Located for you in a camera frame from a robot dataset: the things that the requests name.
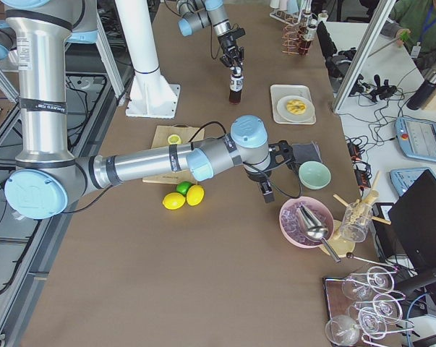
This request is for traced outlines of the black thermos bottle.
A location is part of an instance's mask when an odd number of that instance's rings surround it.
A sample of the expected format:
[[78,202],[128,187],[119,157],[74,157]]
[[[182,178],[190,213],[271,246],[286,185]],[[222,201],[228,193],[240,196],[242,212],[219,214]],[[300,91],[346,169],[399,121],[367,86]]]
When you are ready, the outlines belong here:
[[433,69],[424,78],[417,91],[409,98],[406,106],[412,111],[423,109],[430,98],[436,93],[436,69]]

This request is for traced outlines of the wine glass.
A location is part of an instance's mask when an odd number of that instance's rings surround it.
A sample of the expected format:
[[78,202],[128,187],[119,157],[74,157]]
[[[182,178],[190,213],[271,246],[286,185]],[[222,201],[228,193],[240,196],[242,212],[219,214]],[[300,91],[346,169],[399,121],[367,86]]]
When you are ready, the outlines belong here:
[[354,346],[360,336],[360,327],[350,316],[340,314],[325,325],[327,339],[337,346]]
[[389,294],[377,294],[372,299],[355,301],[347,309],[346,313],[357,319],[360,309],[371,309],[379,318],[388,324],[394,324],[403,317],[403,310],[398,300]]
[[351,273],[343,281],[343,294],[354,301],[368,301],[394,289],[394,278],[384,267],[372,266],[365,273]]
[[388,331],[386,322],[372,307],[363,307],[358,313],[362,331],[372,339],[383,339]]

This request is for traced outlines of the white round plate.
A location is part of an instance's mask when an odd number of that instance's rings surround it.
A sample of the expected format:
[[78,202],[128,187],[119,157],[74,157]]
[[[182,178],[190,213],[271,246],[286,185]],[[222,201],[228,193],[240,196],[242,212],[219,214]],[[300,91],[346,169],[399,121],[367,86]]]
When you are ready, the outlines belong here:
[[282,97],[276,105],[276,111],[285,120],[290,122],[309,122],[315,115],[312,102],[298,95]]

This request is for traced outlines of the dark glass rack tray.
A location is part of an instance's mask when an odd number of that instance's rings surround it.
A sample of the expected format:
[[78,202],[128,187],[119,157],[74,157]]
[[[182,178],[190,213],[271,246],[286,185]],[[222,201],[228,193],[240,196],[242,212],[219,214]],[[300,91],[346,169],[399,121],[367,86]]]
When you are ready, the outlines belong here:
[[345,296],[342,290],[343,283],[344,279],[342,278],[322,278],[327,320],[340,314],[346,314],[347,309],[356,301],[356,299]]

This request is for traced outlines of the wooden mug tree stand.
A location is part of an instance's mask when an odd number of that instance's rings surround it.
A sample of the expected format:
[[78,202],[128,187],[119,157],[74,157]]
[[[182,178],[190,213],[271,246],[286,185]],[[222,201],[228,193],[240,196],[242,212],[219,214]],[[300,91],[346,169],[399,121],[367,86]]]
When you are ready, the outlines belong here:
[[[371,205],[371,206],[375,203],[375,201],[379,197],[379,192],[376,190],[376,186],[377,186],[378,181],[380,180],[380,176],[381,176],[381,172],[378,171],[374,181],[372,182],[372,186],[371,186],[371,188],[369,190],[368,195],[365,198],[363,198],[362,200],[356,200],[355,202],[363,202],[363,203],[366,203],[366,204]],[[334,194],[333,197],[335,199],[337,199],[345,207],[347,207],[347,205],[353,203],[353,202],[348,203],[347,201],[345,201],[343,198],[341,198],[337,194]],[[386,220],[384,218],[379,218],[379,217],[376,217],[376,216],[373,216],[373,215],[372,215],[371,221],[372,220],[378,221],[380,223],[384,223],[386,225],[390,225],[391,224],[391,222],[389,220]],[[355,242],[346,240],[346,239],[344,239],[341,236],[340,230],[339,230],[339,228],[341,226],[341,222],[336,221],[334,223],[334,232],[333,232],[332,236],[328,239],[328,243],[336,251],[337,255],[340,258],[343,258],[349,252],[353,252],[354,248],[355,248],[355,245],[357,243],[359,243],[359,242],[355,243]]]

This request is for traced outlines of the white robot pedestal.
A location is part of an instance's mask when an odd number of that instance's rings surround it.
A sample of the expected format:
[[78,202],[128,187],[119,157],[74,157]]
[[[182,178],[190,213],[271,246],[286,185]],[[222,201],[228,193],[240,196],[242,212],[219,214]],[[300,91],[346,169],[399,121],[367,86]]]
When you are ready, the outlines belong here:
[[116,0],[116,8],[134,69],[126,115],[173,119],[180,86],[161,74],[147,2]]

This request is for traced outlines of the brown tea bottle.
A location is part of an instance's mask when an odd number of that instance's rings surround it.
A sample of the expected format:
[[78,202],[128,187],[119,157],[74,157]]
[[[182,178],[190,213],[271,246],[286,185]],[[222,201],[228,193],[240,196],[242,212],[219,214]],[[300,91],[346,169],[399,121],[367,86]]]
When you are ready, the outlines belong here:
[[231,79],[229,84],[229,103],[237,105],[241,102],[244,77],[240,67],[231,68]]

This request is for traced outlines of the green lime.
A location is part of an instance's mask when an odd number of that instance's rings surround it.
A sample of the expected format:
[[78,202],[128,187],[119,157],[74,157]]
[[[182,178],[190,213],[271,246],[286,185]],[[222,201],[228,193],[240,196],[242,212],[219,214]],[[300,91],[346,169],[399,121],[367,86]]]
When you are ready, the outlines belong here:
[[193,183],[190,181],[182,181],[176,186],[176,191],[184,196],[187,195],[189,189],[193,186]]

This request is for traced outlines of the metal ice scoop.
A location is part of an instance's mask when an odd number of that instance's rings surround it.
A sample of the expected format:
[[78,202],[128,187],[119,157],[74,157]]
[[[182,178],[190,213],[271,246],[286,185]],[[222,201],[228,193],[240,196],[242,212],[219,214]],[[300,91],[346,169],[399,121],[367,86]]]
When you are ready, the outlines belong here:
[[336,263],[341,261],[340,257],[337,255],[336,251],[328,243],[328,228],[322,223],[317,216],[304,205],[300,205],[298,209],[298,215],[300,223],[302,225],[301,229],[304,235],[312,241],[320,241],[322,245],[327,249],[330,256],[335,260]]

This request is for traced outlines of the white dish rack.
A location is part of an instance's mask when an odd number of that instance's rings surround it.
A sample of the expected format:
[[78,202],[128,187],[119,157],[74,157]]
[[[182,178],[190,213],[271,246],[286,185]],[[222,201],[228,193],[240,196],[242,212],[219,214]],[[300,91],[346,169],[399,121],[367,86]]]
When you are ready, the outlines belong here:
[[272,0],[269,16],[283,23],[298,23],[311,10],[310,0]]

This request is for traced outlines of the wine glass middle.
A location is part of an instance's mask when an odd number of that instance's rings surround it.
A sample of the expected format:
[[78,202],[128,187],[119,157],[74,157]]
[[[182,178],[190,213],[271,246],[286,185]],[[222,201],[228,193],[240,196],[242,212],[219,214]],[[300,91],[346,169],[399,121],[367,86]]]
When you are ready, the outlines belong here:
[[346,313],[357,319],[360,309],[371,309],[379,318],[388,324],[394,324],[403,317],[403,310],[398,300],[389,294],[377,294],[372,299],[355,301],[347,309]]

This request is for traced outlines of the person in green sweater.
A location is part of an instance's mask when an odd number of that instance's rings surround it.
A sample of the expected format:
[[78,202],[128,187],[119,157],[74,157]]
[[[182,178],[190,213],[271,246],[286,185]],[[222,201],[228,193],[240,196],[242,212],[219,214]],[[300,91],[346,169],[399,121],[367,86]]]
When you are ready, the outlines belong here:
[[406,40],[398,40],[423,72],[436,66],[436,1],[397,1],[380,32],[388,38],[399,38],[404,33]]

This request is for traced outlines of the yellow lemon front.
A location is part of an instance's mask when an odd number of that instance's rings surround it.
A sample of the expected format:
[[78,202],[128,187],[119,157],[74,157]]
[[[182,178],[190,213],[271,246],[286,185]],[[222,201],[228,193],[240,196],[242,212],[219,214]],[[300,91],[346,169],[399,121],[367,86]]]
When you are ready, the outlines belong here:
[[163,206],[168,210],[177,210],[186,202],[186,197],[178,192],[168,193],[162,201]]

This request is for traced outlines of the black monitor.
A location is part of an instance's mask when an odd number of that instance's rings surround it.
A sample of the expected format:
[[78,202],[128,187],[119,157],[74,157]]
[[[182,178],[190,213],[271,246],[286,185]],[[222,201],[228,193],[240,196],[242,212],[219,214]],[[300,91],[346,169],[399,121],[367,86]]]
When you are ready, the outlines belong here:
[[417,270],[436,267],[436,178],[428,170],[388,213],[393,230]]

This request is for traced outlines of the teach pendant lower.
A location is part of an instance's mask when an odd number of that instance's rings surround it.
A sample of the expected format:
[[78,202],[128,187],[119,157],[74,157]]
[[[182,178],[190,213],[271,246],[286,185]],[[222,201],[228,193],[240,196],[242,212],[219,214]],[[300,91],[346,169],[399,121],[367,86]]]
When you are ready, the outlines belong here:
[[427,166],[417,168],[399,168],[389,172],[390,181],[399,197],[402,197],[408,188],[425,172],[429,171],[436,179],[434,171]]

